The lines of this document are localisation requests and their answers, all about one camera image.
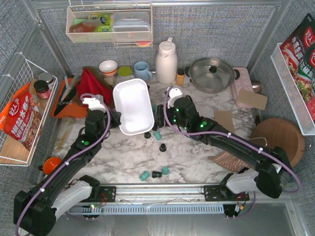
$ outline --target orange ball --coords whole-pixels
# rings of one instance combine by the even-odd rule
[[[61,159],[59,157],[53,156],[47,159],[43,165],[43,172],[49,175],[59,164]]]

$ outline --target orange snack bag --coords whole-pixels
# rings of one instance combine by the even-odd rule
[[[40,113],[34,110],[30,83],[20,88],[0,113],[0,129],[30,150],[40,124]]]

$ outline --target stainless steel pot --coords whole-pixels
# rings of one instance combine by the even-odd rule
[[[207,93],[219,93],[240,77],[238,70],[218,58],[203,58],[186,67],[186,75],[191,77],[196,89]]]

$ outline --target white foam tray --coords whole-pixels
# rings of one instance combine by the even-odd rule
[[[150,131],[154,125],[147,84],[133,79],[117,84],[113,90],[116,111],[121,112],[120,130],[126,135]]]

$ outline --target metal ladle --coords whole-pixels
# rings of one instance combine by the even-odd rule
[[[259,81],[252,81],[252,89],[255,93],[260,94],[262,89],[263,89],[263,85],[259,82]],[[261,121],[262,121],[262,115],[261,112],[256,108],[256,117],[255,117],[255,124],[258,125]]]

